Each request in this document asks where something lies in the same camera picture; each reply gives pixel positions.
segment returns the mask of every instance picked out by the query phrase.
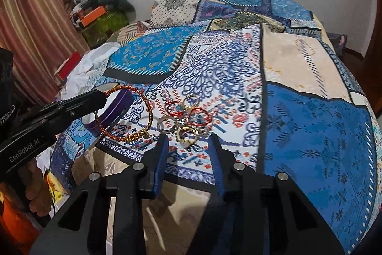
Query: purple container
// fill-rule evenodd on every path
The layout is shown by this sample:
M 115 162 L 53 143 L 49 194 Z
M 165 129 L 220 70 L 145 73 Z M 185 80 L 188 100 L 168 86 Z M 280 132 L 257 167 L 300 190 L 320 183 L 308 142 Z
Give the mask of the purple container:
M 97 87 L 98 90 L 105 92 L 116 86 L 115 82 L 103 84 Z M 134 96 L 130 90 L 122 89 L 110 94 L 104 108 L 98 110 L 98 120 L 101 125 L 106 129 L 126 108 L 130 108 L 134 101 Z M 102 133 L 96 123 L 93 113 L 82 117 L 82 123 L 89 132 L 98 137 Z

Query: striped curtain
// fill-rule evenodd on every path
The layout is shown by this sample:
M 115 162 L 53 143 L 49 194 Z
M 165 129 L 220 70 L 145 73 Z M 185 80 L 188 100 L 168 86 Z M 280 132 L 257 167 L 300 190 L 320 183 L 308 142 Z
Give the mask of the striped curtain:
M 71 24 L 73 0 L 0 0 L 0 46 L 14 54 L 16 87 L 32 102 L 54 101 L 54 76 L 74 52 L 89 50 Z

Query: white sheet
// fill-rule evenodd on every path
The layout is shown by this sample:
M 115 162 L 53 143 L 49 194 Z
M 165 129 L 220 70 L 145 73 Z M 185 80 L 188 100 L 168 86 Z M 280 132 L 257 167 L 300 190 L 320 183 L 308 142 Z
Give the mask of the white sheet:
M 89 77 L 100 66 L 101 62 L 117 51 L 119 46 L 118 42 L 105 43 L 84 55 L 80 63 L 69 74 L 68 81 L 61 90 L 60 97 L 57 100 L 67 100 L 79 95 Z

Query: bed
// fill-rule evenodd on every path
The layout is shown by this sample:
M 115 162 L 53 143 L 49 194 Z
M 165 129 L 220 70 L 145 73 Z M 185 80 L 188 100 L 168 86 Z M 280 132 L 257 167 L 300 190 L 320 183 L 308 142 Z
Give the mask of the bed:
M 155 0 L 150 22 L 131 24 L 111 40 L 120 49 L 81 92 L 110 82 L 138 88 L 153 110 L 150 138 L 96 141 L 80 119 L 74 121 L 51 162 L 68 193 L 95 170 L 115 174 L 138 162 L 155 146 L 156 120 L 167 114 L 165 104 L 196 95 L 212 121 L 188 148 L 169 135 L 162 192 L 143 202 L 148 254 L 205 254 L 206 245 L 212 254 L 228 254 L 230 229 L 211 222 L 211 211 L 216 220 L 230 214 L 216 192 L 207 146 L 211 133 L 237 161 L 292 177 L 345 253 L 359 244 L 382 202 L 381 131 L 312 12 L 293 0 Z M 147 118 L 136 97 L 112 133 L 139 131 Z

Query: red bracelet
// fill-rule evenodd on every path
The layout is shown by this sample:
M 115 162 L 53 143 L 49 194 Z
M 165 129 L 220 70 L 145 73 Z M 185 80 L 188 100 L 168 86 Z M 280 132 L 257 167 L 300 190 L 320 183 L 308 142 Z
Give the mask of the red bracelet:
M 175 113 L 171 113 L 168 111 L 168 107 L 172 104 L 180 104 L 179 101 L 171 101 L 171 102 L 167 102 L 165 103 L 165 111 L 172 117 L 180 117 L 180 116 L 183 116 L 185 113 L 184 112 L 175 112 Z
M 195 111 L 200 111 L 200 112 L 205 113 L 205 114 L 207 115 L 206 122 L 204 122 L 204 123 L 192 123 L 192 122 L 190 121 L 190 117 L 191 117 L 191 114 L 192 114 L 193 112 L 195 112 Z M 205 109 L 202 109 L 201 107 L 195 107 L 195 108 L 192 109 L 192 110 L 190 111 L 190 113 L 188 114 L 187 120 L 188 120 L 188 123 L 189 123 L 190 125 L 192 125 L 192 126 L 205 126 L 205 125 L 209 124 L 209 123 L 212 121 L 212 118 L 211 118 L 210 114 L 209 114 Z

